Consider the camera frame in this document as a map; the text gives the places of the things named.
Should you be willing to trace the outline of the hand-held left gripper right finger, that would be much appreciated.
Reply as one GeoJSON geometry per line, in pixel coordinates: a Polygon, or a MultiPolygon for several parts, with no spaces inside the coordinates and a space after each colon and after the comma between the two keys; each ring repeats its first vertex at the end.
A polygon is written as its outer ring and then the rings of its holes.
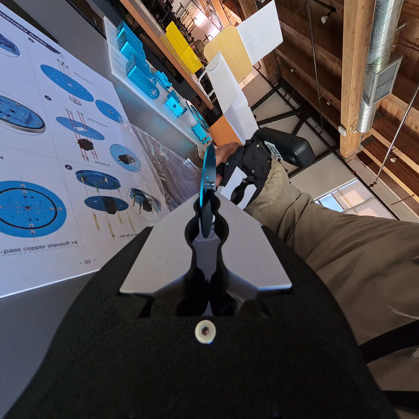
{"type": "Polygon", "coordinates": [[[216,271],[210,280],[210,302],[215,315],[236,315],[246,301],[292,290],[281,261],[264,228],[220,192],[211,199],[214,232],[220,239],[216,271]]]}

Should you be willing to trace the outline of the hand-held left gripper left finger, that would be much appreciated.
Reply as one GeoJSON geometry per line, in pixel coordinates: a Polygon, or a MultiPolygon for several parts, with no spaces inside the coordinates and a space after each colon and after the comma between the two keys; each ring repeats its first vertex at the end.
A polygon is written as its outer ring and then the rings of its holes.
{"type": "Polygon", "coordinates": [[[208,306],[208,283],[197,266],[193,241],[199,230],[199,194],[151,229],[120,292],[164,299],[181,316],[200,316],[208,306]]]}

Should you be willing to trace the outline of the blue round metal plate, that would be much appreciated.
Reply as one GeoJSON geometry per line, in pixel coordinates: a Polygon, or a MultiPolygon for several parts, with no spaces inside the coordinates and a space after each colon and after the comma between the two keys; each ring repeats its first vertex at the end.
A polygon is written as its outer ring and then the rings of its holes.
{"type": "Polygon", "coordinates": [[[216,176],[215,148],[211,143],[208,145],[204,155],[200,183],[199,219],[204,238],[209,237],[213,223],[214,216],[211,210],[211,198],[213,192],[216,190],[216,176]]]}

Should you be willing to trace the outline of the person's right forearm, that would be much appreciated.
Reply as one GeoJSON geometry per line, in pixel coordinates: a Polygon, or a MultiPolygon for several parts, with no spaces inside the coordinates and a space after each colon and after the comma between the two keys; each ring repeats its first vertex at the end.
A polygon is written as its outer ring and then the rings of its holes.
{"type": "Polygon", "coordinates": [[[245,211],[320,277],[360,341],[418,320],[418,223],[348,215],[316,204],[275,160],[245,211]]]}

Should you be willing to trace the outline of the large window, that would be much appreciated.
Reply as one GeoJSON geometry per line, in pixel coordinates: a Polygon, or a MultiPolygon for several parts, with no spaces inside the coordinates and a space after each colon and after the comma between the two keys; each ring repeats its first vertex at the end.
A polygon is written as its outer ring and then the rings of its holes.
{"type": "Polygon", "coordinates": [[[317,197],[314,201],[344,214],[395,219],[358,179],[353,179],[317,197]]]}

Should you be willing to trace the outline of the clear plastic bag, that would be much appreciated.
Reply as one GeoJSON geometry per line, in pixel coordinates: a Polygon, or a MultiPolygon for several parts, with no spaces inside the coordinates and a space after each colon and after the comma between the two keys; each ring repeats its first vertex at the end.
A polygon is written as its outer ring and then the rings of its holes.
{"type": "Polygon", "coordinates": [[[189,159],[185,160],[140,128],[131,125],[134,134],[154,167],[158,184],[162,186],[168,210],[171,212],[200,192],[201,171],[189,159]]]}

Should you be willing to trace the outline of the yellow rounded sign board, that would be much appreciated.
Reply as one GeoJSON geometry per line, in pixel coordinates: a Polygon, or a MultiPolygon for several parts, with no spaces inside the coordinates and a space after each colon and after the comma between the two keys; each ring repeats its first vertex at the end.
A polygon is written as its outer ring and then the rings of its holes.
{"type": "Polygon", "coordinates": [[[210,62],[218,52],[225,59],[236,81],[251,74],[253,65],[240,37],[239,26],[229,25],[204,47],[204,56],[210,62]]]}

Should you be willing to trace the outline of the white card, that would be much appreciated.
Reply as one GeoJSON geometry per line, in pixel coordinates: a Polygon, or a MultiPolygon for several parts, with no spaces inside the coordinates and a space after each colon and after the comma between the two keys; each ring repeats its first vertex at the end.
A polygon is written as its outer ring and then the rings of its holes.
{"type": "Polygon", "coordinates": [[[270,1],[237,27],[251,65],[275,50],[283,35],[275,1],[270,1]]]}

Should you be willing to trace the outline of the assembly guide paper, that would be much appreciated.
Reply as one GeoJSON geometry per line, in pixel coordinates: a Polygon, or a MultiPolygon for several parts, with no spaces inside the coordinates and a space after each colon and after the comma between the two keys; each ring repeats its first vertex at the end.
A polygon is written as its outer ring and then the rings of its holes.
{"type": "Polygon", "coordinates": [[[1,5],[1,297],[97,271],[166,214],[110,81],[1,5]]]}

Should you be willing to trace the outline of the white foam sheet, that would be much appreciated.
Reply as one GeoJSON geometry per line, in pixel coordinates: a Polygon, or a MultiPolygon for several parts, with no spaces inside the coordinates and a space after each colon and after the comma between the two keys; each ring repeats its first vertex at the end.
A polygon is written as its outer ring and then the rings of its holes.
{"type": "Polygon", "coordinates": [[[147,109],[152,109],[154,115],[159,114],[198,147],[201,147],[202,149],[206,148],[207,144],[202,144],[191,129],[191,127],[198,123],[199,120],[193,113],[195,109],[191,108],[192,105],[186,101],[186,99],[182,98],[188,108],[187,112],[180,118],[176,118],[164,105],[169,92],[167,92],[159,83],[157,83],[157,87],[160,91],[160,97],[158,99],[151,99],[128,79],[126,74],[126,64],[128,59],[125,58],[118,49],[116,35],[117,27],[107,17],[103,18],[103,22],[108,43],[108,56],[112,75],[129,88],[129,90],[139,98],[140,102],[143,103],[147,109]]]}

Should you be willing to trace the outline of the yellow storage bin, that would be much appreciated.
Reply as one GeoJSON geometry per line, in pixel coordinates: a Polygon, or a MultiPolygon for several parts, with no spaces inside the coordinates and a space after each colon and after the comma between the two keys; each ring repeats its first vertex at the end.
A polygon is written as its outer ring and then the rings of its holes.
{"type": "Polygon", "coordinates": [[[203,67],[202,62],[173,21],[166,28],[166,38],[192,74],[195,74],[203,67]]]}

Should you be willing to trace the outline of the person's beige jacket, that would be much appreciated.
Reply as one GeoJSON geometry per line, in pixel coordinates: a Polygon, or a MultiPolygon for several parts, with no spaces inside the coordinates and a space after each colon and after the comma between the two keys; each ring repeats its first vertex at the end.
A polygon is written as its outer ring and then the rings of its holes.
{"type": "MultiPolygon", "coordinates": [[[[349,294],[333,291],[358,343],[409,324],[418,317],[418,289],[362,291],[349,294]]],[[[368,368],[382,390],[418,390],[418,357],[415,347],[402,349],[369,364],[368,368]]]]}

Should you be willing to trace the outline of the silver spiral air duct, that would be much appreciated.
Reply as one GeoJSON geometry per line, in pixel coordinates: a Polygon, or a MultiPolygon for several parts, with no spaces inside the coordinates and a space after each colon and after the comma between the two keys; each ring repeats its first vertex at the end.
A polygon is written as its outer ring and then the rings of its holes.
{"type": "Polygon", "coordinates": [[[403,55],[392,53],[403,0],[377,0],[370,34],[357,131],[367,133],[380,101],[392,93],[403,55]]]}

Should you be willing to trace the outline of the small blue angled bracket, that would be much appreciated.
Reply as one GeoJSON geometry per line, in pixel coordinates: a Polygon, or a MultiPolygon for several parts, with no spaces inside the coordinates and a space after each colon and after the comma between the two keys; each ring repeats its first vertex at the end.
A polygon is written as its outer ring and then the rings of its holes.
{"type": "Polygon", "coordinates": [[[159,84],[167,91],[170,92],[170,88],[172,87],[172,83],[168,80],[168,77],[165,75],[164,72],[156,70],[154,72],[154,76],[159,82],[159,84]]]}

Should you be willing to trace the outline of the large blue U bracket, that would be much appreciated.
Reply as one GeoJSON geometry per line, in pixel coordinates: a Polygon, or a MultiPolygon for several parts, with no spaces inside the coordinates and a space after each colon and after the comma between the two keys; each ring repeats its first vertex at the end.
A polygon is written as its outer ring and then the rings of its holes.
{"type": "Polygon", "coordinates": [[[116,29],[117,39],[119,39],[123,34],[127,39],[132,39],[136,43],[140,42],[138,37],[133,33],[129,26],[123,20],[121,20],[116,29]]]}
{"type": "Polygon", "coordinates": [[[160,97],[159,88],[156,86],[156,83],[157,83],[156,78],[155,78],[155,84],[152,84],[144,76],[140,76],[140,77],[134,76],[132,79],[129,79],[129,80],[133,82],[135,86],[137,86],[140,90],[142,90],[145,93],[145,95],[150,97],[151,99],[156,100],[160,97]]]}
{"type": "Polygon", "coordinates": [[[129,79],[144,76],[152,84],[155,84],[155,78],[150,71],[149,64],[141,57],[133,54],[126,64],[126,73],[129,79]]]}
{"type": "Polygon", "coordinates": [[[146,61],[145,52],[141,42],[136,43],[132,39],[127,39],[126,36],[123,34],[119,39],[117,39],[117,44],[119,51],[127,59],[130,59],[130,57],[133,54],[135,54],[146,61]]]}

